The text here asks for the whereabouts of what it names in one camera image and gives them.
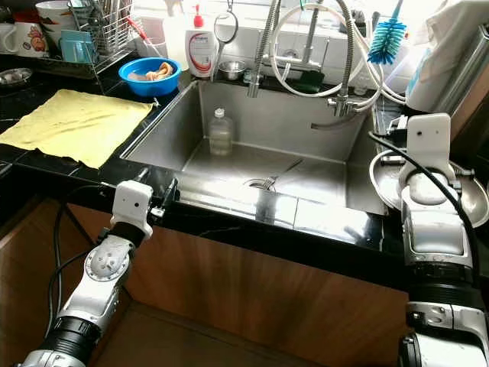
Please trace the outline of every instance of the small metal bowl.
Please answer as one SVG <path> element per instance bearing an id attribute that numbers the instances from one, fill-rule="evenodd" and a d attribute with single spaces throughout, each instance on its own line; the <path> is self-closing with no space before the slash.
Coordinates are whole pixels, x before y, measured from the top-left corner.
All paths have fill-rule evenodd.
<path id="1" fill-rule="evenodd" d="M 219 64 L 219 70 L 227 80 L 236 80 L 245 72 L 246 64 L 243 61 L 226 61 Z"/>
<path id="2" fill-rule="evenodd" d="M 9 69 L 0 73 L 0 88 L 21 88 L 29 83 L 32 70 L 27 67 Z"/>

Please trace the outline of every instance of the black countertop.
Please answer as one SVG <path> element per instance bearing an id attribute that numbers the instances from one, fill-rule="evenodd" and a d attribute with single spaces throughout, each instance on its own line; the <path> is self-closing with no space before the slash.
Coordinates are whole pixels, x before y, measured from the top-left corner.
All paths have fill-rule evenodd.
<path id="1" fill-rule="evenodd" d="M 105 94 L 152 102 L 132 94 L 127 85 L 118 78 L 117 69 L 120 64 L 100 75 Z M 2 62 L 0 55 L 0 71 L 9 67 L 13 66 Z M 188 85 L 190 80 L 189 75 L 183 74 L 179 88 Z M 75 80 L 35 73 L 29 87 L 23 90 L 0 89 L 0 132 L 13 126 L 20 117 L 32 112 L 62 88 L 101 94 L 96 80 Z M 0 221 L 5 220 L 7 213 L 14 212 L 35 193 L 59 198 L 73 188 L 85 184 L 105 182 L 116 185 L 122 180 L 135 177 L 144 167 L 150 170 L 147 184 L 160 196 L 173 177 L 180 179 L 185 174 L 126 161 L 120 155 L 161 114 L 164 106 L 177 93 L 175 91 L 170 96 L 159 98 L 161 107 L 153 109 L 99 170 L 68 158 L 0 145 L 0 205 L 3 205 Z M 394 117 L 399 113 L 394 107 L 381 109 L 381 113 L 389 112 Z M 257 207 L 254 217 L 229 209 L 213 210 L 205 206 L 175 202 L 167 210 L 161 225 L 376 284 L 405 289 L 399 213 L 378 216 L 266 191 L 260 195 L 264 207 Z M 277 198 L 282 196 L 292 206 L 285 214 L 282 213 L 286 219 L 277 225 L 277 221 L 267 217 L 267 205 L 276 203 Z M 112 208 L 110 195 L 95 196 L 89 190 L 80 191 L 71 201 L 106 212 L 110 212 Z M 351 224 L 352 216 L 361 218 L 358 228 Z M 334 226 L 325 223 L 328 218 L 334 219 Z M 487 230 L 482 229 L 482 232 L 486 236 Z"/>

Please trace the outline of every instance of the clear bottle in sink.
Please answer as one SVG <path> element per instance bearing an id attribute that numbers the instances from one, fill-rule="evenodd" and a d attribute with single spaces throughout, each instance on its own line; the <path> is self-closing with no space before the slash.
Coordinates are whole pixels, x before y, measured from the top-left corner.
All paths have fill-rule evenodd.
<path id="1" fill-rule="evenodd" d="M 225 117 L 224 109 L 216 109 L 209 124 L 209 146 L 213 155 L 228 155 L 232 152 L 233 122 Z"/>

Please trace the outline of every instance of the yellow towel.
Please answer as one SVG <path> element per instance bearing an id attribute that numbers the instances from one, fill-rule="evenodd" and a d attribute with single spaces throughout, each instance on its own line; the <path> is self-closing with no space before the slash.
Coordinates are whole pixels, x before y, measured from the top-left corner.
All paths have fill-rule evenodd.
<path id="1" fill-rule="evenodd" d="M 71 157 L 99 168 L 151 110 L 151 104 L 61 89 L 0 135 L 0 143 Z"/>

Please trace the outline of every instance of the faucet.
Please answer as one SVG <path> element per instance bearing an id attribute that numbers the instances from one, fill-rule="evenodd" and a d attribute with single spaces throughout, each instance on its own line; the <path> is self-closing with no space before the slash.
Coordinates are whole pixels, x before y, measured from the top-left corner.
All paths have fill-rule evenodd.
<path id="1" fill-rule="evenodd" d="M 318 4 L 322 4 L 324 0 L 318 0 Z M 345 61 L 345 72 L 343 73 L 342 85 L 336 97 L 327 99 L 327 106 L 335 109 L 334 115 L 336 117 L 342 117 L 347 115 L 353 106 L 353 102 L 348 100 L 348 81 L 350 79 L 351 65 L 353 63 L 353 20 L 351 19 L 351 12 L 344 0 L 336 0 L 338 2 L 346 22 L 346 34 L 347 34 L 347 54 Z M 261 39 L 258 42 L 257 50 L 254 58 L 254 69 L 251 73 L 251 81 L 248 86 L 248 97 L 256 98 L 258 89 L 260 87 L 260 72 L 264 65 L 264 61 L 268 60 L 268 55 L 265 55 L 265 48 L 270 42 L 270 33 L 274 31 L 272 26 L 277 25 L 280 12 L 280 0 L 272 0 L 270 8 L 268 10 L 267 21 L 265 23 L 265 29 L 261 35 Z M 310 60 L 313 52 L 313 37 L 316 29 L 316 23 L 318 19 L 319 9 L 314 9 L 313 16 L 311 18 L 311 24 L 309 25 L 309 32 L 307 34 L 306 46 L 304 47 L 304 53 L 302 59 L 297 57 L 275 57 L 277 61 L 289 63 L 294 66 L 296 70 L 316 70 L 321 71 L 322 64 L 315 63 Z"/>

